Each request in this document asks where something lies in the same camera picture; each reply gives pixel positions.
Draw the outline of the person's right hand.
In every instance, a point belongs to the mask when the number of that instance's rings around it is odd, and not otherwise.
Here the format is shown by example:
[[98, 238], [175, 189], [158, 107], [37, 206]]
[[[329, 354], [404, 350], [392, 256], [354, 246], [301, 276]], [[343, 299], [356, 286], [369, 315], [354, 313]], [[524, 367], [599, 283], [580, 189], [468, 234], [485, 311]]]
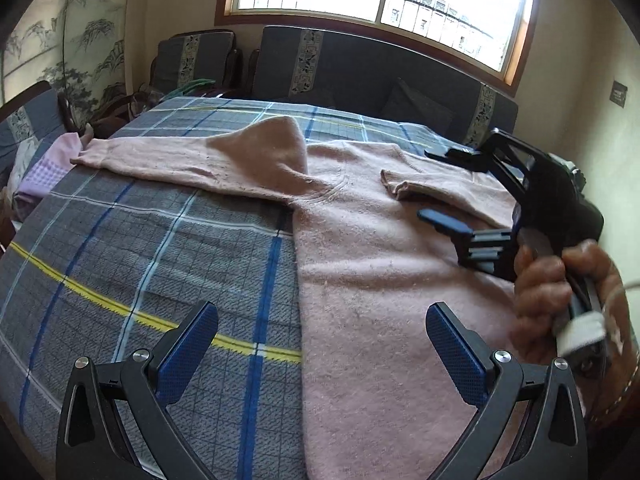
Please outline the person's right hand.
[[610, 374], [625, 378], [636, 366], [636, 352], [630, 336], [626, 292], [616, 265], [594, 240], [567, 248], [562, 255], [539, 257], [523, 247], [515, 261], [514, 311], [516, 320], [510, 338], [513, 347], [529, 363], [547, 363], [556, 355], [551, 341], [553, 319], [568, 306], [572, 290], [566, 274], [575, 271], [591, 278], [597, 293], [620, 329], [623, 352], [612, 357]]

